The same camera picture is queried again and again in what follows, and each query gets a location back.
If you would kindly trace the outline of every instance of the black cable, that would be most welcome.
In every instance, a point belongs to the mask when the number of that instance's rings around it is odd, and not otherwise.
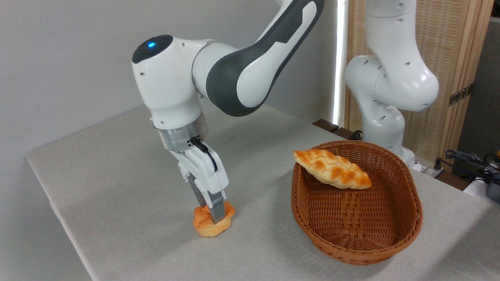
[[[210,154],[210,152],[209,152],[209,148],[208,148],[206,145],[204,145],[204,144],[202,143],[202,141],[201,141],[201,140],[199,140],[199,139],[197,139],[196,137],[192,137],[192,138],[190,139],[190,141],[191,141],[191,143],[192,143],[195,147],[197,147],[199,150],[201,150],[201,152],[203,152],[203,153],[205,153],[205,154],[207,154],[207,155],[208,155],[208,157],[210,158],[210,160],[212,161],[212,164],[213,164],[213,168],[214,168],[214,171],[213,171],[213,172],[214,172],[214,173],[216,173],[216,172],[217,172],[217,170],[218,170],[218,168],[217,168],[217,163],[216,163],[215,159],[212,157],[212,155]]]
[[[444,161],[442,158],[437,158],[437,159],[440,160],[442,164],[446,164],[446,165],[448,165],[448,166],[450,166],[450,167],[452,167],[454,169],[459,170],[462,173],[466,173],[466,174],[469,174],[469,175],[472,175],[472,176],[476,176],[477,178],[488,180],[488,182],[493,182],[493,183],[495,183],[497,185],[500,185],[500,181],[498,181],[498,179],[495,178],[494,175],[491,175],[489,172],[487,172],[487,173],[477,173],[477,172],[473,172],[473,171],[462,169],[462,168],[458,167],[457,165],[453,165],[451,163],[448,163],[448,162]]]

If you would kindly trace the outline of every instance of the electrical wire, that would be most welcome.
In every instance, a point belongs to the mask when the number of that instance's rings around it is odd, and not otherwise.
[[[448,150],[446,150],[445,158],[458,160],[459,162],[457,164],[451,164],[451,163],[446,162],[442,158],[437,158],[436,162],[439,161],[442,164],[446,164],[446,165],[452,167],[453,169],[456,169],[462,173],[467,174],[467,176],[464,176],[463,178],[475,177],[475,179],[473,179],[473,181],[480,179],[480,180],[483,180],[487,184],[490,182],[493,182],[497,185],[500,185],[500,180],[498,177],[498,175],[500,174],[500,169],[496,166],[491,165],[491,163],[488,163],[486,161],[482,161],[476,154],[464,153],[461,151],[448,149]],[[470,170],[467,170],[463,167],[460,167],[459,165],[461,165],[463,163],[467,163],[467,164],[472,165],[476,168],[479,168],[479,170],[478,171],[470,171]]]

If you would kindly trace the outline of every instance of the cable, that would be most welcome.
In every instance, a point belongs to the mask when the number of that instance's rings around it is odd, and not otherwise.
[[[437,160],[439,160],[442,164],[446,164],[454,169],[459,170],[462,173],[466,173],[466,174],[469,174],[471,176],[475,176],[476,178],[481,178],[484,180],[485,183],[493,182],[497,185],[500,185],[500,181],[498,180],[498,178],[495,178],[495,176],[494,176],[498,172],[490,173],[489,171],[485,171],[485,173],[477,173],[477,172],[462,169],[462,168],[458,167],[457,165],[453,165],[451,163],[444,161],[442,158],[437,158]]]

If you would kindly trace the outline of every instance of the table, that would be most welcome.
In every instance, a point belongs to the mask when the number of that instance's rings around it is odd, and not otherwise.
[[[193,228],[196,198],[144,106],[29,153],[93,280],[500,280],[500,210],[416,171],[424,218],[408,248],[367,266],[326,256],[292,215],[292,150],[340,137],[268,106],[203,111],[236,208],[217,237]]]

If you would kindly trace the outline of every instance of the metal hinge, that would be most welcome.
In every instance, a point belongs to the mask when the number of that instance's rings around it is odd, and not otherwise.
[[[458,92],[452,94],[449,97],[448,106],[452,106],[453,104],[458,103],[460,100],[465,99],[465,97],[467,97],[468,95],[470,95],[472,93],[473,88],[474,88],[474,83],[471,83],[467,87],[465,87],[465,88],[459,90]]]

